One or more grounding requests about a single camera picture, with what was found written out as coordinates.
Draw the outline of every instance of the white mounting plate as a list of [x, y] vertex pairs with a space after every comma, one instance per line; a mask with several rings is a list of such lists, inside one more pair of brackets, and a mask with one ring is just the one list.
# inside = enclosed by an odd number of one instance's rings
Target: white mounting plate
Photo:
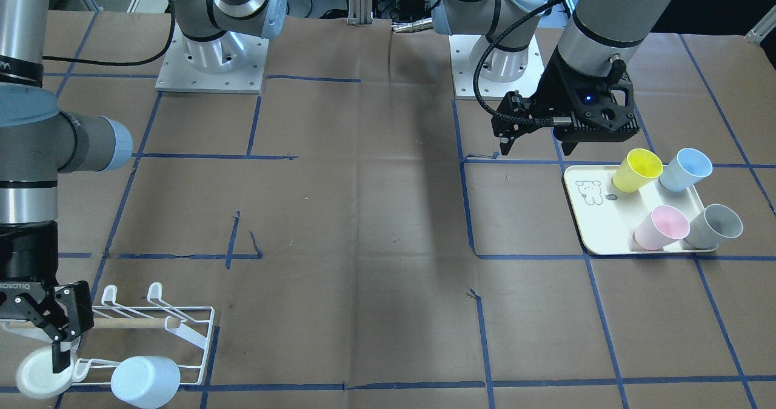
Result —
[[183, 34], [175, 26], [172, 44], [164, 55], [164, 63], [161, 64], [156, 81], [158, 91], [261, 94], [269, 40], [242, 33], [236, 35], [245, 45], [243, 65], [225, 73], [203, 73], [186, 58]]
[[[479, 35], [452, 35], [450, 36], [450, 62], [452, 64], [452, 82], [455, 86], [455, 99], [474, 100], [474, 64], [469, 61], [469, 55], [474, 44], [480, 38]], [[529, 44], [529, 63], [521, 78], [510, 83], [489, 81], [480, 77], [480, 94], [485, 100], [504, 99], [508, 91], [520, 91], [523, 97], [530, 97], [536, 92], [538, 81], [544, 73], [544, 63], [541, 61], [540, 51], [536, 36], [531, 38]]]
[[692, 221], [704, 205], [695, 186], [674, 193], [663, 188], [658, 180], [635, 193], [623, 193], [612, 183], [617, 168], [617, 165], [574, 165], [563, 173], [563, 185], [577, 229], [588, 251], [594, 254], [672, 254], [716, 250], [716, 247], [698, 249], [685, 240], [655, 251], [638, 245], [633, 232], [654, 208], [671, 205]]

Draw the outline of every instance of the light blue cup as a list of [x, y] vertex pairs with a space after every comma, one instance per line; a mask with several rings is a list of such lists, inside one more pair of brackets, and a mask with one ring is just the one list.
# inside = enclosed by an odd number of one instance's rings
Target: light blue cup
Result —
[[701, 179], [712, 174], [712, 161], [694, 148], [679, 150], [660, 175], [660, 185], [674, 193], [681, 193]]

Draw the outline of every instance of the cream rectangular tray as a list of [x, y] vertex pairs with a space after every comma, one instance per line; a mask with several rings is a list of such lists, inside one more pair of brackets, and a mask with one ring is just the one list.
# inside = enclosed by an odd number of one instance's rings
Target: cream rectangular tray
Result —
[[671, 205], [690, 221], [704, 209], [695, 186], [673, 193], [658, 180], [635, 193], [623, 193], [612, 183], [617, 165], [574, 165], [563, 174], [582, 243], [593, 254], [666, 254], [714, 251], [697, 249], [681, 240], [656, 251], [633, 240], [635, 228], [658, 205]]

